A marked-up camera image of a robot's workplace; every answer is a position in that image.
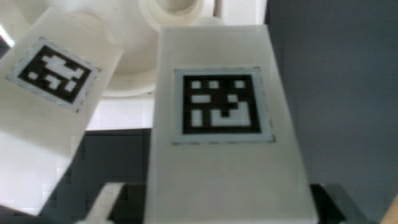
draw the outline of gray surface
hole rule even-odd
[[[273,0],[271,31],[312,182],[368,218],[398,193],[398,2]]]
[[[397,0],[271,0],[274,47],[312,182],[342,185],[376,221],[398,193],[397,12]],[[0,224],[65,224],[82,219],[104,182],[145,181],[146,149],[148,131],[86,137],[43,217],[31,219],[0,209]]]

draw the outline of white panel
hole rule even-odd
[[[65,101],[68,91],[58,88],[75,68],[61,63],[34,71],[29,66],[47,66],[45,61],[31,63],[43,59],[38,55],[45,46],[90,71],[86,81],[77,78],[82,91],[72,102]],[[0,61],[0,204],[33,215],[40,214],[72,163],[121,53],[104,36],[50,9]]]
[[[146,224],[315,224],[267,27],[168,28],[161,43]],[[196,144],[177,144],[177,105],[185,94],[177,71],[253,68],[260,71],[274,141],[239,141],[241,133],[230,137],[233,143],[203,138]]]

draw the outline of white rectangular object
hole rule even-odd
[[[0,205],[38,215],[123,50],[49,9],[0,61]]]
[[[315,224],[317,211],[267,27],[166,28],[159,58],[145,223]],[[241,90],[251,85],[253,69],[258,70],[253,82],[260,85]],[[180,71],[203,71],[205,76],[205,71],[219,72],[226,78],[187,79],[185,91],[178,91]],[[241,71],[241,77],[228,76],[233,71]],[[209,94],[212,103],[209,100],[189,103],[191,117],[178,105],[196,94]],[[237,100],[262,107],[258,115],[267,117],[269,129],[253,126],[262,123],[255,115],[249,122],[237,122],[232,115],[239,110]],[[233,120],[233,124],[212,125],[210,111],[217,109],[225,110],[221,117]],[[246,116],[255,109],[242,111]],[[209,140],[194,138],[178,142],[177,138],[191,138],[193,132],[210,135]],[[246,139],[253,133],[262,133],[264,137]]]
[[[262,25],[265,23],[269,0],[217,0],[217,13],[226,25]]]

